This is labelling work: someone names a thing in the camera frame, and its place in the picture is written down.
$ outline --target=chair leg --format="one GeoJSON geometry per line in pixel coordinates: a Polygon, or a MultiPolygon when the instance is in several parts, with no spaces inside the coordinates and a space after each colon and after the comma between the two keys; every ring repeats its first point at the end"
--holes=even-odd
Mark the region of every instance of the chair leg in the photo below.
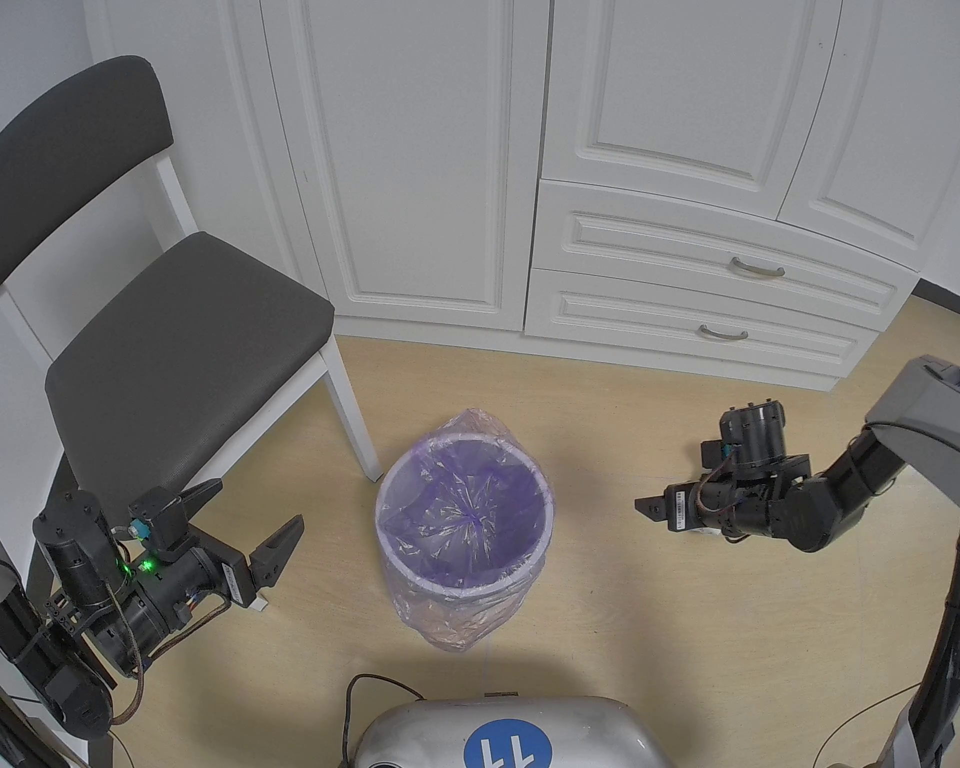
{"type": "Polygon", "coordinates": [[[320,355],[327,367],[324,384],[330,392],[333,407],[337,409],[337,415],[340,417],[344,429],[347,430],[347,437],[350,438],[350,444],[357,455],[360,467],[371,480],[378,480],[380,475],[383,474],[383,470],[376,458],[370,433],[367,431],[367,425],[363,421],[363,414],[360,413],[357,398],[350,386],[347,369],[344,368],[344,360],[337,348],[337,340],[332,334],[330,340],[320,350],[320,355]]]}

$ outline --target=gray seat cushion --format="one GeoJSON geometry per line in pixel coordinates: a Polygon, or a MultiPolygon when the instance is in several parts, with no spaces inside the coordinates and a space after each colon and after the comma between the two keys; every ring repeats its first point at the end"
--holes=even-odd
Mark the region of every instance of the gray seat cushion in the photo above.
{"type": "Polygon", "coordinates": [[[194,474],[330,337],[333,307],[222,240],[181,240],[123,289],[47,373],[80,487],[111,526],[194,474]]]}

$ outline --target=sticker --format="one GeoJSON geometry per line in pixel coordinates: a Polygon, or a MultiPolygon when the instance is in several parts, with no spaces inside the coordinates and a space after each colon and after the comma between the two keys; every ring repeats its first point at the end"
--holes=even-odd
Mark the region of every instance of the sticker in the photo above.
{"type": "Polygon", "coordinates": [[[677,511],[677,530],[683,531],[686,529],[686,493],[677,491],[673,504],[677,511]]]}
{"type": "Polygon", "coordinates": [[[467,768],[548,768],[553,747],[546,733],[526,720],[493,720],[467,739],[467,768]]]}
{"type": "Polygon", "coordinates": [[[237,586],[237,576],[231,568],[226,563],[221,564],[224,567],[224,576],[227,577],[227,584],[230,587],[230,597],[233,598],[233,602],[238,606],[243,605],[243,598],[240,596],[240,587],[237,586]]]}

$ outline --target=logo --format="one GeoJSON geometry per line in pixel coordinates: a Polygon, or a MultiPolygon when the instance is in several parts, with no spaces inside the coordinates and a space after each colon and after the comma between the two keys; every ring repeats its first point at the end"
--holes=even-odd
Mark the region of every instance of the logo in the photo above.
{"type": "Polygon", "coordinates": [[[546,733],[525,720],[494,720],[467,739],[467,768],[549,768],[553,747],[546,733]]]}

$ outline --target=plastic bag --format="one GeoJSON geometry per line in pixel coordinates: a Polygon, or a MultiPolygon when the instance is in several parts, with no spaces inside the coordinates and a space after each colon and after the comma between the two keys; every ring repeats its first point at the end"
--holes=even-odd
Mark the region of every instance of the plastic bag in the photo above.
{"type": "Polygon", "coordinates": [[[421,438],[376,499],[376,533],[400,619],[466,651],[516,613],[543,568],[553,493],[497,418],[470,409],[421,438]]]}

